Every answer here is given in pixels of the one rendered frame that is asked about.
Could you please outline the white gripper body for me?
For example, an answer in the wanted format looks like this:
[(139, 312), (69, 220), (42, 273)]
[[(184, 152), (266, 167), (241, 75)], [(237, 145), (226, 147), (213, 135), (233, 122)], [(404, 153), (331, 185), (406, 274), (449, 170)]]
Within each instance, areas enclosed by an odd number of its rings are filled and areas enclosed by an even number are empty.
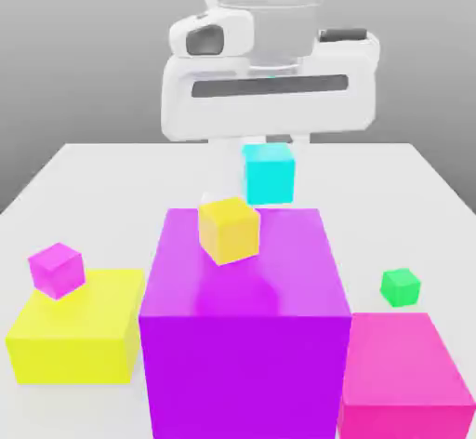
[(316, 41), (288, 67), (244, 57), (172, 57), (162, 84), (161, 128), (173, 141), (364, 130), (376, 117), (380, 43), (343, 32)]

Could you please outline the small cyan cube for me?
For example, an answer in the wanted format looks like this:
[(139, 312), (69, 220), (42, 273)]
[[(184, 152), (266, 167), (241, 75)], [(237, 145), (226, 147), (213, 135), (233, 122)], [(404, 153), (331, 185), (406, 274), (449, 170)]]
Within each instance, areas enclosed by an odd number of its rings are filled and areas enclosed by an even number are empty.
[(246, 144), (242, 157), (244, 196), (249, 205), (293, 202), (296, 160), (287, 143)]

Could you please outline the small orange-yellow cube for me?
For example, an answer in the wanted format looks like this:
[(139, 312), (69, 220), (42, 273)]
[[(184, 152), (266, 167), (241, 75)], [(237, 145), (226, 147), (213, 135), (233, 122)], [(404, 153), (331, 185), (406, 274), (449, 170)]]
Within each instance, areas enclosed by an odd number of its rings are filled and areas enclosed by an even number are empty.
[(260, 215), (240, 197), (199, 205), (198, 230), (201, 247), (218, 266), (259, 252)]

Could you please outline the small green cube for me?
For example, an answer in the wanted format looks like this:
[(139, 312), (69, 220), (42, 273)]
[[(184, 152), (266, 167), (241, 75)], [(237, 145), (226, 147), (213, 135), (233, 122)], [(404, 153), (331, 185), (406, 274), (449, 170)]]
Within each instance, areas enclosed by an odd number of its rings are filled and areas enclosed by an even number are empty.
[(408, 268), (400, 268), (383, 273), (380, 293), (392, 307), (410, 306), (417, 303), (420, 287), (420, 280)]

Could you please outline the small magenta cube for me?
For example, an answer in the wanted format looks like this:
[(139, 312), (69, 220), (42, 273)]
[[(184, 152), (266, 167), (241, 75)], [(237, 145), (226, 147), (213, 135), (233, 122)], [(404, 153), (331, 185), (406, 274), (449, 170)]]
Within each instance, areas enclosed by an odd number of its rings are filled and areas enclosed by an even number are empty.
[(86, 282), (80, 252), (56, 243), (28, 258), (33, 285), (52, 299), (58, 300)]

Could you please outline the large purple box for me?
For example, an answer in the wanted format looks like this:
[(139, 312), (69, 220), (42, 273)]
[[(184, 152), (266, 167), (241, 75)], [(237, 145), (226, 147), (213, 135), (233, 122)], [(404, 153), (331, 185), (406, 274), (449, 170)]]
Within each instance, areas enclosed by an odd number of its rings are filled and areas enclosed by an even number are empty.
[(334, 439), (350, 307), (320, 213), (263, 209), (260, 251), (217, 265), (165, 215), (139, 312), (153, 439)]

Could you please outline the large yellow box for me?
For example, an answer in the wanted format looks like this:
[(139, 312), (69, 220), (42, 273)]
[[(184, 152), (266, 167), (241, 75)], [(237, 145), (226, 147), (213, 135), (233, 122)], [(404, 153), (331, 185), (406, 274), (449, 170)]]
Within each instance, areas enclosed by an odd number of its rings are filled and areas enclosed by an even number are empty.
[(61, 299), (35, 290), (6, 336), (17, 383), (128, 383), (144, 289), (142, 270), (96, 269)]

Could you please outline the large pink box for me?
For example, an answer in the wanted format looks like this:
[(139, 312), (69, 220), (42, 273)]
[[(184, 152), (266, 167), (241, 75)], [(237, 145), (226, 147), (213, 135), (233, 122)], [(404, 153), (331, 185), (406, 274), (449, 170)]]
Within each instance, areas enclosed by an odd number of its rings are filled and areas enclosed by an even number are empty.
[(466, 439), (476, 401), (425, 313), (356, 313), (339, 439)]

